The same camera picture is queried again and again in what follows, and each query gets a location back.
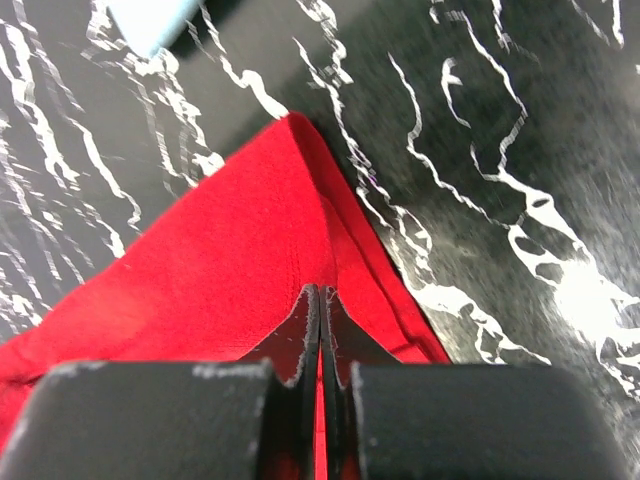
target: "red cloth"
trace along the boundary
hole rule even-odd
[[[0,447],[34,383],[73,360],[236,360],[306,284],[403,361],[447,356],[311,123],[273,123],[42,324],[0,347]]]

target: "marble countertop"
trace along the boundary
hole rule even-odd
[[[0,342],[297,110],[452,358],[575,372],[640,478],[639,22],[634,0],[215,0],[144,61],[103,0],[7,0]]]

